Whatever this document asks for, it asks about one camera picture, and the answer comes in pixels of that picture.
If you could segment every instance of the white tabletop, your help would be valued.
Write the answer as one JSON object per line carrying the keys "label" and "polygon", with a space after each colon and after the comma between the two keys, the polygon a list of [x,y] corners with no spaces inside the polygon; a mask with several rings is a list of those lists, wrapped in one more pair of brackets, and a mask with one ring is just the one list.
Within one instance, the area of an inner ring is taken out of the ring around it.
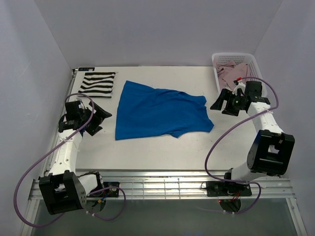
{"label": "white tabletop", "polygon": [[[95,72],[118,72],[114,79],[112,98],[94,98],[94,102],[113,116],[105,119],[103,129],[91,137],[85,133],[79,147],[77,169],[105,170],[203,170],[205,157],[216,139],[231,126],[247,118],[211,111],[218,97],[213,68],[208,66],[141,66],[96,67]],[[78,91],[85,72],[78,72],[72,93]],[[214,123],[210,133],[190,132],[181,137],[159,137],[115,141],[118,102],[126,80],[159,89],[175,89],[191,95],[204,95],[208,117]],[[253,123],[248,122],[227,135],[214,150],[208,162],[211,170],[227,170],[247,159],[256,136]]]}

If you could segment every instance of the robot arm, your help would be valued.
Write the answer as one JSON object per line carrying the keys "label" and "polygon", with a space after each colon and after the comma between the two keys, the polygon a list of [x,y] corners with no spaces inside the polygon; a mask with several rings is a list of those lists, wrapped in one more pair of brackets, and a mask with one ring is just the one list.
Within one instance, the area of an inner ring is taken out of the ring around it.
{"label": "robot arm", "polygon": [[[232,92],[223,89],[212,110],[221,110],[223,101],[226,107],[223,114],[238,116],[245,110],[250,117],[270,109],[268,98],[261,97],[261,82],[248,81],[246,85],[237,84]],[[271,112],[264,113],[253,120],[257,136],[248,153],[247,161],[232,168],[226,175],[233,180],[250,182],[258,177],[283,175],[288,167],[294,146],[294,137],[285,134],[277,125]]]}
{"label": "robot arm", "polygon": [[[79,129],[90,117],[91,111],[83,109],[80,101],[67,102],[66,114],[59,122],[58,142],[65,140],[75,130]],[[75,164],[78,148],[86,131],[91,136],[102,128],[99,126],[111,114],[94,104],[95,113],[91,121],[64,145],[56,154],[56,158],[48,176],[41,177],[39,188],[50,214],[83,209],[87,203],[87,195],[92,190],[104,188],[101,175],[98,172],[86,173],[80,177],[75,174]]]}

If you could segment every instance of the laundry basket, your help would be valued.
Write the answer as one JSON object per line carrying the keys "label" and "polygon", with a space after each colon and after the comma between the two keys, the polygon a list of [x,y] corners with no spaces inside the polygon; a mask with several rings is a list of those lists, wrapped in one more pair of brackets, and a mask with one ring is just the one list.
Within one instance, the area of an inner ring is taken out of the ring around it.
{"label": "laundry basket", "polygon": [[[217,64],[225,64],[225,63],[229,62],[230,60],[235,61],[236,64],[240,64],[240,63],[248,64],[250,67],[250,70],[251,70],[251,76],[262,78],[258,64],[256,62],[256,59],[252,54],[248,54],[248,53],[215,53],[212,55],[213,65],[215,65],[214,61],[216,61]],[[218,92],[220,93],[221,89],[219,86],[218,73],[217,73],[217,69],[215,66],[213,66],[213,70],[215,72]],[[266,85],[264,83],[262,83],[262,96],[267,97],[267,89],[266,89]]]}

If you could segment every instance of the metal grate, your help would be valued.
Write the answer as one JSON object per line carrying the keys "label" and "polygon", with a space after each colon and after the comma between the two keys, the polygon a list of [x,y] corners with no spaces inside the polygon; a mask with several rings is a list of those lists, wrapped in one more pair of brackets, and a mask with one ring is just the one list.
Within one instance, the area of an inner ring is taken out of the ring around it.
{"label": "metal grate", "polygon": [[[87,171],[77,171],[77,175]],[[149,199],[209,199],[206,190],[201,189],[201,184],[211,180],[205,172],[103,172],[104,181],[118,181],[120,187],[125,191],[128,200]],[[224,171],[214,172],[218,177],[223,177]],[[259,178],[263,191],[261,198],[293,198],[294,192],[289,179],[279,177]],[[251,185],[255,198],[258,187]],[[42,199],[38,187],[38,181],[34,181],[30,199]]]}

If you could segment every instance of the black and white striped cloth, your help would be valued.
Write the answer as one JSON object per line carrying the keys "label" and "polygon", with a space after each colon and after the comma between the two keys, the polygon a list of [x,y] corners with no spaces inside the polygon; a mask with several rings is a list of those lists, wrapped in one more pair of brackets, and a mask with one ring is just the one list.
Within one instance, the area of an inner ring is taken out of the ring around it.
{"label": "black and white striped cloth", "polygon": [[112,97],[115,72],[87,72],[79,93],[90,97]]}

